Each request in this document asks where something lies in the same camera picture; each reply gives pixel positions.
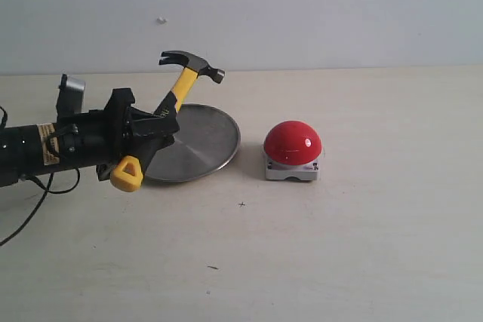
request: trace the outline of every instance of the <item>wall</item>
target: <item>wall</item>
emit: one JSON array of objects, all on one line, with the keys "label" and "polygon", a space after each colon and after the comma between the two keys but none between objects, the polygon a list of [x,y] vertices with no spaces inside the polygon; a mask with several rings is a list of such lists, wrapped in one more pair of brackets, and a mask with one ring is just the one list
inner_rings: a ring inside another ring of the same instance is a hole
[{"label": "wall", "polygon": [[[0,0],[0,73],[483,62],[483,0]],[[160,25],[157,17],[168,22]]]}]

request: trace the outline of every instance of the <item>metal pan lid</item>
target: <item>metal pan lid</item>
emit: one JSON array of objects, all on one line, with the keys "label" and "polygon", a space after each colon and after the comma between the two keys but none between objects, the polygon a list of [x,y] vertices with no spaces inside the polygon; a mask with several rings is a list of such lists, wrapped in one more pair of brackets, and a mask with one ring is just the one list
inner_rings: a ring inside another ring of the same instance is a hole
[{"label": "metal pan lid", "polygon": [[224,167],[238,151],[238,125],[219,109],[185,104],[177,121],[180,131],[174,134],[174,144],[156,153],[146,178],[162,182],[198,179]]}]

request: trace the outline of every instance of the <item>warning label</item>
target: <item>warning label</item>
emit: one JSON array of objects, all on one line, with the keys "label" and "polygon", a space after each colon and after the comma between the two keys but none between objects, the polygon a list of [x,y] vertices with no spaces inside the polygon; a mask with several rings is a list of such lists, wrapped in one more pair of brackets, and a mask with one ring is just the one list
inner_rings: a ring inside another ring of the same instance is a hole
[{"label": "warning label", "polygon": [[[45,140],[47,139],[47,137],[51,133],[54,133],[54,131],[55,131],[54,125],[53,124],[38,124],[37,125],[37,128],[38,128],[38,134],[40,135],[40,140],[42,142],[42,151],[43,151],[43,156],[44,156],[44,165],[45,166],[48,166],[48,165],[59,164],[60,163],[60,159],[57,156],[52,155],[47,150],[47,146],[45,145]],[[57,138],[56,137],[52,137],[49,140],[49,142],[51,144],[51,148],[58,153],[59,152],[59,143],[57,141]]]}]

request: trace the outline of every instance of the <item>table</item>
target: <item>table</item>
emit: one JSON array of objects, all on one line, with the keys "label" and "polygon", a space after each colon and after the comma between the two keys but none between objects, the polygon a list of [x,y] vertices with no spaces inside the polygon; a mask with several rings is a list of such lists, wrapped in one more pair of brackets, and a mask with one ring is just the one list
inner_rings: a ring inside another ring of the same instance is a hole
[{"label": "table", "polygon": [[[80,76],[84,110],[132,87],[152,111],[176,77]],[[59,81],[1,77],[9,125],[53,121]],[[83,170],[0,249],[2,321],[483,319],[483,66],[228,72],[187,101],[238,122],[234,161],[135,194]],[[320,181],[263,179],[287,119],[320,133]],[[0,189],[2,238],[40,194]]]}]

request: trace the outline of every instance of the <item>red button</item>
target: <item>red button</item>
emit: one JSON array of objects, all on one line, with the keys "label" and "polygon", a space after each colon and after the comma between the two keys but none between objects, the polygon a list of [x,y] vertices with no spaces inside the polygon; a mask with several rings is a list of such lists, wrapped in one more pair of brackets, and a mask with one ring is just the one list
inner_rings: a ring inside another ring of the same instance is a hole
[{"label": "red button", "polygon": [[277,124],[263,144],[265,153],[275,162],[304,165],[314,161],[322,152],[320,137],[308,124],[285,121]]}]

